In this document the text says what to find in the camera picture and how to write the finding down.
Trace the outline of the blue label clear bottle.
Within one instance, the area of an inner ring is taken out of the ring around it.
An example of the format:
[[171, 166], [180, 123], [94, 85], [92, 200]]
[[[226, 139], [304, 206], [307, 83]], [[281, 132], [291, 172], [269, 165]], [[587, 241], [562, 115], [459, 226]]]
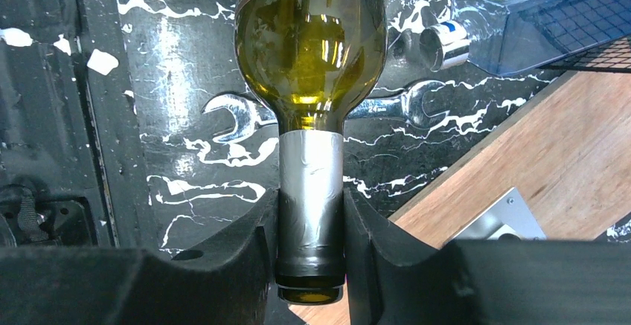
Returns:
[[451, 0], [450, 17], [428, 26], [419, 37], [426, 67], [441, 71], [469, 62], [506, 77], [533, 69], [527, 52], [531, 36], [519, 13], [534, 0]]

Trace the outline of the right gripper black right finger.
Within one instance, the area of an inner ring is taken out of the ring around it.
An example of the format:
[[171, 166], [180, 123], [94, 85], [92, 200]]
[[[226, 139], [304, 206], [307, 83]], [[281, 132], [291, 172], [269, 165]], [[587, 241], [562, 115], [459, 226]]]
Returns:
[[352, 324], [628, 324], [630, 246], [416, 239], [344, 193]]

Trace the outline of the dark bottle silver cap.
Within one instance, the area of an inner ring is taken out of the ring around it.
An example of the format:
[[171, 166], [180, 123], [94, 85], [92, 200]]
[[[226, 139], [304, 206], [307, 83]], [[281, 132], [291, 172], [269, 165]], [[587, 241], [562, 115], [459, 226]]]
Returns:
[[384, 68], [385, 0], [237, 0], [234, 50], [278, 121], [278, 296], [335, 303], [346, 273], [344, 122]]

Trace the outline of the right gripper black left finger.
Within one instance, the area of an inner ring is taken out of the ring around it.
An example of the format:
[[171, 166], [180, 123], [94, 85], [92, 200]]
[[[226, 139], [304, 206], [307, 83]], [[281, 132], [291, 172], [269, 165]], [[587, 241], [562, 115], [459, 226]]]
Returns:
[[165, 260], [141, 248], [17, 245], [1, 221], [3, 324], [263, 324], [277, 192]]

